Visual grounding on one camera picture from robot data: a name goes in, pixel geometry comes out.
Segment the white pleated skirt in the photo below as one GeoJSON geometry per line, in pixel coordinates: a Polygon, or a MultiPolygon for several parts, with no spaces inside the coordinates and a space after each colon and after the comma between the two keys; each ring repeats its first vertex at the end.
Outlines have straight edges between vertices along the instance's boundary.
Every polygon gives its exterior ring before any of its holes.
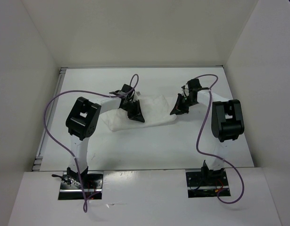
{"type": "Polygon", "coordinates": [[[163,95],[143,96],[139,101],[145,122],[130,120],[123,109],[108,111],[100,118],[112,132],[161,126],[176,120],[176,115],[170,114],[170,105],[163,95]]]}

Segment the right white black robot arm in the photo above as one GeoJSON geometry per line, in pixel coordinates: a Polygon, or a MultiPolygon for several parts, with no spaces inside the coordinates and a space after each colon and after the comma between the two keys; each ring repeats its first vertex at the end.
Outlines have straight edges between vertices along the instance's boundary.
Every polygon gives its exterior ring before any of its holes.
{"type": "Polygon", "coordinates": [[[189,113],[189,108],[197,104],[207,107],[208,116],[204,118],[203,125],[211,120],[211,132],[217,141],[215,149],[205,154],[200,174],[202,183],[211,185],[223,175],[229,147],[244,132],[241,103],[237,99],[224,98],[212,92],[211,88],[202,87],[199,79],[195,78],[182,86],[170,114],[189,113]]]}

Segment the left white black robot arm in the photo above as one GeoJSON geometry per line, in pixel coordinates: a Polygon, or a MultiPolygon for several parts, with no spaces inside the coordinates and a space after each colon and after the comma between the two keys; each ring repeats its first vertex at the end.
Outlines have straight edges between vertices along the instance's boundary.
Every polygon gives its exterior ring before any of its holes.
{"type": "Polygon", "coordinates": [[[111,92],[115,98],[105,98],[96,103],[79,97],[77,98],[69,116],[66,127],[70,134],[71,152],[74,157],[67,167],[68,184],[83,188],[88,182],[87,150],[89,138],[93,135],[99,116],[111,110],[122,109],[127,112],[128,119],[145,122],[141,112],[140,101],[134,97],[135,90],[124,84],[120,90],[111,92]]]}

